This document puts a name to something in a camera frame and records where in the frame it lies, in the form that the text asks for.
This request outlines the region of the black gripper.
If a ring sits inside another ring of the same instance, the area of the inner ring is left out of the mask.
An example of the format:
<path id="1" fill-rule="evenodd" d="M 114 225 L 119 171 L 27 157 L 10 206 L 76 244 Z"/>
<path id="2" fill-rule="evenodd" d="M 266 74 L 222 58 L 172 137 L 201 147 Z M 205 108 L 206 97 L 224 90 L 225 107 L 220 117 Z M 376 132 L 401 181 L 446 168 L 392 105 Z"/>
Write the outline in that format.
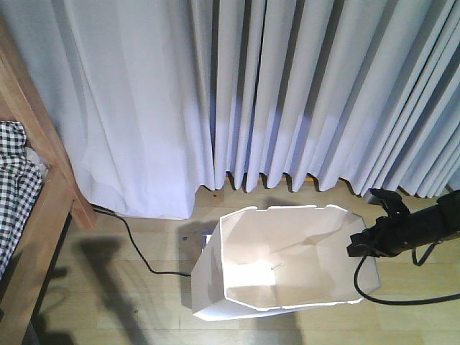
<path id="1" fill-rule="evenodd" d="M 400 232 L 410 211 L 402 201 L 382 201 L 387 216 L 376 219 L 374 226 L 350 236 L 346 248 L 349 257 L 395 257 L 411 248 Z"/>

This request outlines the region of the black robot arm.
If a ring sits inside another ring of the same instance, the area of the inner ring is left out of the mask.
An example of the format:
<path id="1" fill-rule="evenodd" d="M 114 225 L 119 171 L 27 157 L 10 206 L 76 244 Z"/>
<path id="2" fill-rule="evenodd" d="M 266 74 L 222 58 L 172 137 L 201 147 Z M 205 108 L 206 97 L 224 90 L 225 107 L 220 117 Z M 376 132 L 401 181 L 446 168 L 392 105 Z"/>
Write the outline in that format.
<path id="1" fill-rule="evenodd" d="M 387 212 L 374 226 L 350 236 L 350 257 L 396 257 L 426 244 L 459 237 L 459 192 L 441 196 L 436 205 L 414 213 L 395 191 L 372 188 L 374 203 Z"/>

